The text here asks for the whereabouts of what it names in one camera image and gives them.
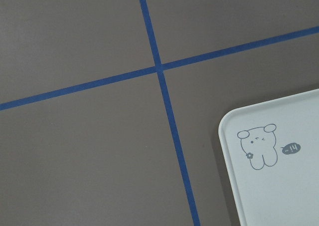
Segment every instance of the cartoon dog drawing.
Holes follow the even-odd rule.
[[[274,166],[277,163],[278,155],[275,149],[276,130],[275,124],[265,127],[257,127],[250,130],[238,132],[241,148],[249,159],[254,170],[261,170],[265,165]]]

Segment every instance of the blue tape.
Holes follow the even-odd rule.
[[[111,83],[115,83],[115,82],[119,82],[123,80],[136,78],[139,76],[148,75],[152,73],[156,73],[156,69],[154,66],[141,69],[141,70],[132,71],[129,73],[111,76],[111,77],[100,79],[100,80],[95,80],[95,81],[91,81],[91,82],[87,82],[87,83],[83,83],[79,85],[70,86],[67,88],[59,89],[59,90],[50,91],[50,92],[39,94],[39,95],[26,97],[19,100],[10,101],[7,103],[2,103],[0,104],[0,111],[21,106],[21,105],[34,103],[41,100],[47,100],[47,99],[58,97],[61,95],[71,94],[77,91],[87,90],[87,89],[99,87],[102,85],[107,85],[107,84],[111,84]]]
[[[226,49],[217,50],[217,51],[213,51],[213,52],[202,54],[202,55],[189,57],[186,59],[181,59],[181,60],[165,63],[162,65],[162,67],[163,67],[163,70],[168,70],[168,69],[172,69],[172,68],[176,68],[176,67],[180,67],[180,66],[184,66],[184,65],[189,65],[189,64],[201,62],[204,60],[210,60],[210,59],[218,58],[221,56],[230,55],[230,54],[238,53],[241,51],[254,49],[257,47],[275,44],[275,43],[278,43],[281,41],[286,41],[286,40],[299,38],[302,36],[312,35],[312,34],[316,34],[316,33],[319,33],[319,26],[291,32],[291,33],[284,34],[284,35],[274,36],[274,37],[270,37],[270,38],[263,39],[263,40],[258,40],[258,41],[254,41],[251,43],[237,45],[237,46],[233,46],[230,48],[226,48]]]
[[[145,22],[145,27],[146,27],[150,45],[151,45],[151,50],[153,54],[156,71],[158,74],[160,90],[164,100],[165,110],[168,117],[168,123],[169,123],[170,131],[171,131],[171,135],[173,138],[174,146],[175,146],[177,160],[178,160],[180,172],[182,175],[182,179],[183,179],[183,183],[184,183],[184,187],[186,191],[190,213],[193,219],[194,226],[200,226],[194,194],[191,188],[187,166],[186,166],[183,150],[180,143],[180,138],[178,135],[174,112],[173,112],[173,108],[169,98],[169,93],[168,93],[168,88],[167,88],[167,84],[166,84],[166,80],[165,80],[165,76],[163,72],[163,67],[160,61],[160,53],[156,43],[156,38],[155,38],[155,34],[154,34],[152,22],[151,22],[149,9],[148,9],[146,0],[140,0],[140,4],[141,4],[142,14],[143,14],[144,22]]]

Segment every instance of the cartoon ear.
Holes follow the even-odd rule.
[[[249,136],[249,132],[247,130],[243,130],[238,132],[237,137],[239,139],[246,139]]]
[[[274,132],[276,130],[276,127],[277,126],[275,124],[269,124],[264,127],[264,131],[267,133]]]

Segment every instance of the white plate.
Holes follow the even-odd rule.
[[[319,225],[319,90],[232,110],[219,138],[242,226]]]

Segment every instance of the cartoon leg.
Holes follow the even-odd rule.
[[[275,149],[267,151],[263,154],[265,165],[271,167],[277,163],[278,155]]]
[[[250,159],[250,164],[254,170],[261,170],[264,167],[263,156],[255,154],[254,157]]]

